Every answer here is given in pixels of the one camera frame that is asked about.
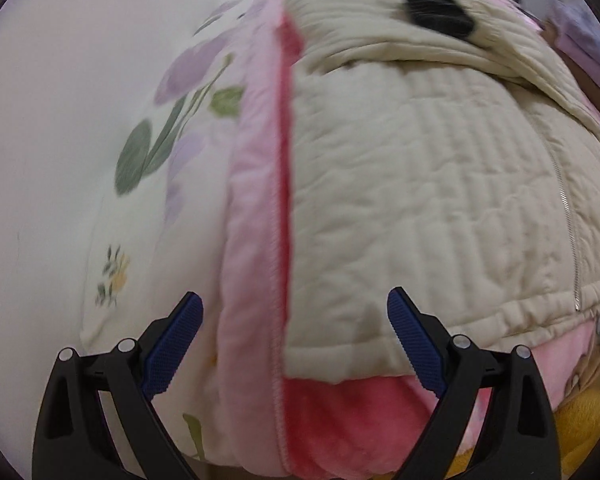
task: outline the green leaf print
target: green leaf print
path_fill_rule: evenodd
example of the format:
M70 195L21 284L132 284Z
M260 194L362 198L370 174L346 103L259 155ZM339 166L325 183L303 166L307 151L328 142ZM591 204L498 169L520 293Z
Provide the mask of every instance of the green leaf print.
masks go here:
M193 415L189 415L188 413L183 413L182 418L189 427L191 439L193 440L193 444L196 446L196 451L198 452L198 455L193 458L204 460L205 449L202 447L202 424L200 424L200 421L197 420L197 418L195 418Z
M151 123L145 119L133 129L118 157L115 177L118 195L130 193L138 187L150 145Z
M177 128L174 128L173 125L176 123L176 120L182 111L186 98L187 96L181 97L176 101L176 104L173 105L169 118L167 119L167 122L164 123L164 128L156 139L154 146L151 148L151 152L147 155L144 170L142 170L142 176L151 175L169 158L177 134Z
M229 86L214 92L209 109L218 117L233 117L240 115L240 100L244 86Z

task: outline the yellow fabric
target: yellow fabric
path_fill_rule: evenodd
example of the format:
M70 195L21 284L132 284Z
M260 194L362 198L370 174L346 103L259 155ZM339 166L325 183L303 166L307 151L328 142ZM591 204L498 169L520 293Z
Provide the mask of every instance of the yellow fabric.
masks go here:
M562 472L566 478L584 462L600 438L600 391L587 390L555 412L555 424L560 442ZM469 465L472 450L459 455L449 469L447 478L457 475ZM390 480L392 475L375 476L374 480Z

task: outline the pink fleece fabric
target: pink fleece fabric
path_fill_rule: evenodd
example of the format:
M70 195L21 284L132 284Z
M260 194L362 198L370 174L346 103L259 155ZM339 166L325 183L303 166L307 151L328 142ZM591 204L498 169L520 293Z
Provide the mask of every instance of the pink fleece fabric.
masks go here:
M289 162L291 66L301 38L270 2L242 102L232 164L218 334L221 402L240 464L256 474L363 480L397 470L436 399L413 376L341 384L282 375L291 250ZM587 322L534 349L555 407L593 333ZM488 404L478 396L461 450L475 445Z

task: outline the quilted fabric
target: quilted fabric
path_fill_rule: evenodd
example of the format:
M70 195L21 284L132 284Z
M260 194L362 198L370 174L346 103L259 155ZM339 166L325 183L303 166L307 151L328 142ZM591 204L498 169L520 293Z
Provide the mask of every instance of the quilted fabric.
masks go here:
M537 346L600 310L600 124L508 9L456 0L469 43L402 0L288 0L294 68L285 373L410 373L401 285L485 348Z

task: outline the metal screw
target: metal screw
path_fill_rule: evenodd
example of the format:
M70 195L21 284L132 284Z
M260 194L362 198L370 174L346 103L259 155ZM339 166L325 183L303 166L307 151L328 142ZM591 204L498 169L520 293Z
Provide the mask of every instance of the metal screw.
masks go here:
M74 349L73 348L63 348L60 351L60 353L58 354L58 359L60 359L61 361L68 361L73 356L74 356Z
M465 335L454 336L454 345L458 348L469 348L471 346L471 340Z
M118 350L121 352L131 352L136 347L136 342L133 339L123 339L118 343Z
M520 345L516 347L516 354L518 354L523 359L529 359L531 357L531 350L524 345Z

